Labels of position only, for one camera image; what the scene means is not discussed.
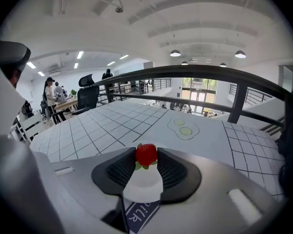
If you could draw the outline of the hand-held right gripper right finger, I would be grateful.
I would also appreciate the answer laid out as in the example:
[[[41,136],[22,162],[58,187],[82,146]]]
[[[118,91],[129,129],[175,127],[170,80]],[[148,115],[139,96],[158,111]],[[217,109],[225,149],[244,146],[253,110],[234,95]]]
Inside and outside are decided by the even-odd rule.
[[[157,170],[163,181],[162,203],[180,203],[199,188],[202,175],[199,168],[163,148],[157,149]]]

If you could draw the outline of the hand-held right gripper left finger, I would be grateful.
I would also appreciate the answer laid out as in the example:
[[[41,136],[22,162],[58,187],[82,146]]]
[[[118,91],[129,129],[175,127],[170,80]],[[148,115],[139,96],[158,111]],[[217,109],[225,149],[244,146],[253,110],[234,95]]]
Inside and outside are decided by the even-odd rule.
[[[128,148],[93,168],[91,179],[104,194],[123,194],[136,168],[135,151],[134,147]]]

